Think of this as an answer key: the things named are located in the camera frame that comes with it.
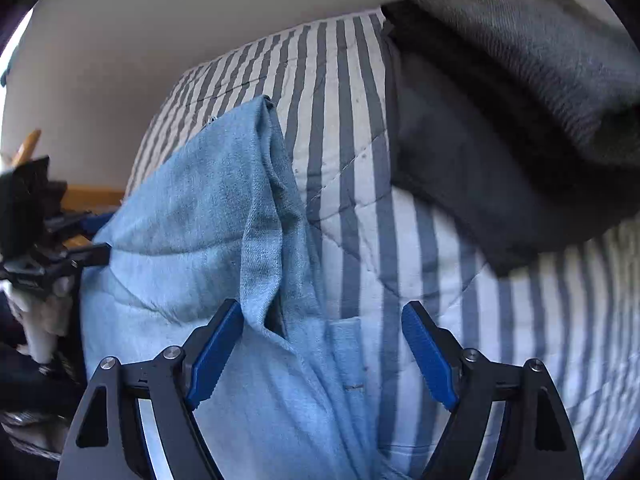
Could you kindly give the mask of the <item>white gloved left hand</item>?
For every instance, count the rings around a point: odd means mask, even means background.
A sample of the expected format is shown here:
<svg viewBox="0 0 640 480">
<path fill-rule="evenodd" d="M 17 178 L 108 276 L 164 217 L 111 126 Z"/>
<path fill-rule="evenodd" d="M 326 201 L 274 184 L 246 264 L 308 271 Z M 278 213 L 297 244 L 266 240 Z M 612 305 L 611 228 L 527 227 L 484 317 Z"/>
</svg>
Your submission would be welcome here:
<svg viewBox="0 0 640 480">
<path fill-rule="evenodd" d="M 67 335 L 74 286 L 72 276 L 59 278 L 50 294 L 41 299 L 32 292 L 23 292 L 9 281 L 1 282 L 10 311 L 23 327 L 28 355 L 40 365 L 52 361 L 58 338 Z"/>
</svg>

